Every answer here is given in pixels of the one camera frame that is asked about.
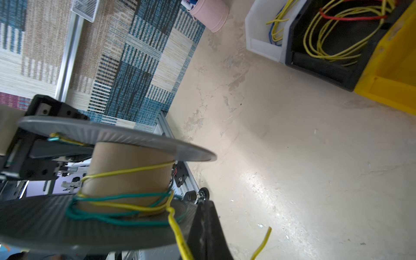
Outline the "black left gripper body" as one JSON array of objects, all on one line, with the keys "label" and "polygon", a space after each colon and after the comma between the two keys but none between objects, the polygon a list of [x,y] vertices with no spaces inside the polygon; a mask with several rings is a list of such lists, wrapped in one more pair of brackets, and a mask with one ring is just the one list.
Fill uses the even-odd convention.
[{"label": "black left gripper body", "polygon": [[46,95],[34,96],[25,112],[1,106],[1,180],[55,180],[67,163],[91,158],[92,148],[49,141],[47,136],[18,127],[22,117],[35,115],[89,120],[75,108]]}]

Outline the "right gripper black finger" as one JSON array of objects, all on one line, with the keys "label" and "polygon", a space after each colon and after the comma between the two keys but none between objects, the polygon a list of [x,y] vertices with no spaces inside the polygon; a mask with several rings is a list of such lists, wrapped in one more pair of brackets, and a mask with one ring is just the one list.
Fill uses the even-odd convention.
[{"label": "right gripper black finger", "polygon": [[198,203],[187,245],[195,260],[233,259],[212,201]]}]

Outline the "grey perforated cable spool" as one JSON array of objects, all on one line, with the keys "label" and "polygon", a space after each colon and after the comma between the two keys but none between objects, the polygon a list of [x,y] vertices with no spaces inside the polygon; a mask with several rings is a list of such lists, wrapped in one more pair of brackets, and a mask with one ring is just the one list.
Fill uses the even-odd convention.
[{"label": "grey perforated cable spool", "polygon": [[216,160],[208,149],[165,136],[78,119],[28,116],[19,127],[49,141],[92,148],[77,193],[1,203],[1,242],[49,254],[103,254],[176,244],[195,260],[187,239],[197,207],[175,194],[177,161]]}]

